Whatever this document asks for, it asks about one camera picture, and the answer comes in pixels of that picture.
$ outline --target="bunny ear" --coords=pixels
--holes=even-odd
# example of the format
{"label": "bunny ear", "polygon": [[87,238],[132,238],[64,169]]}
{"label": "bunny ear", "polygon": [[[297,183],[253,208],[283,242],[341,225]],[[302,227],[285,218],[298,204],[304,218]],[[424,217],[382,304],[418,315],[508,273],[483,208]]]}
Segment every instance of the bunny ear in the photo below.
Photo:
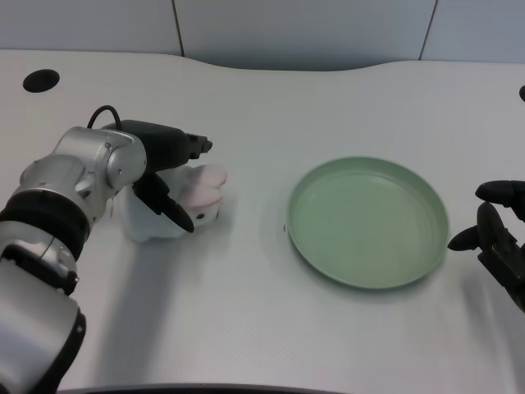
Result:
{"label": "bunny ear", "polygon": [[219,187],[226,183],[226,169],[216,164],[205,164],[193,168],[189,179],[193,183],[200,183],[212,187]]}
{"label": "bunny ear", "polygon": [[179,204],[184,209],[204,209],[221,201],[222,195],[218,189],[206,185],[189,185],[184,188]]}

